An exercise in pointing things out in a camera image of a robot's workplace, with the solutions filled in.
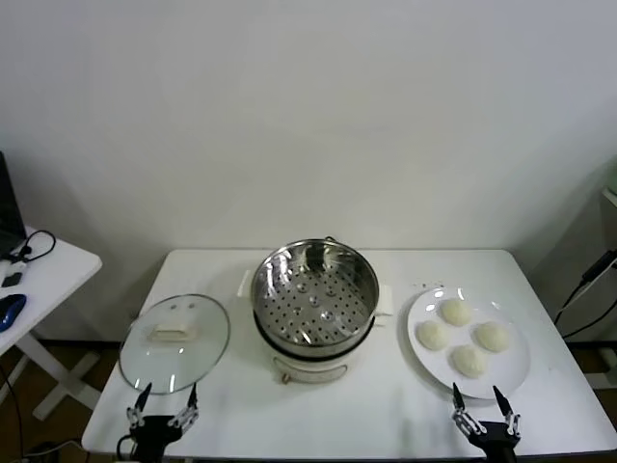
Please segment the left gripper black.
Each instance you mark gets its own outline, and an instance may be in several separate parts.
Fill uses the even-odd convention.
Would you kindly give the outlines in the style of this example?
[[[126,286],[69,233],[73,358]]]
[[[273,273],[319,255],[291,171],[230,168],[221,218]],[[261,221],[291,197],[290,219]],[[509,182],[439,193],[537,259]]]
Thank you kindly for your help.
[[[181,427],[191,427],[199,417],[197,384],[194,383],[186,406],[174,417],[143,416],[152,384],[141,391],[135,404],[126,409],[130,436],[135,443],[132,460],[161,462],[169,444],[181,438]]]

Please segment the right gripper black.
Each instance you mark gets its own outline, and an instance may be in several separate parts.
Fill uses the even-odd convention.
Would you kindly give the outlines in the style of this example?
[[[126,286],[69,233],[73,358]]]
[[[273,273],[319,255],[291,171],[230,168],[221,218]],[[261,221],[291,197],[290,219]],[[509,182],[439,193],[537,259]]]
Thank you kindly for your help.
[[[515,414],[509,400],[494,386],[494,393],[499,410],[504,422],[481,422],[474,419],[468,412],[463,396],[458,386],[452,384],[454,420],[457,428],[465,435],[471,436],[471,444],[481,449],[488,463],[517,463],[515,447],[519,442],[521,433],[519,414]]]

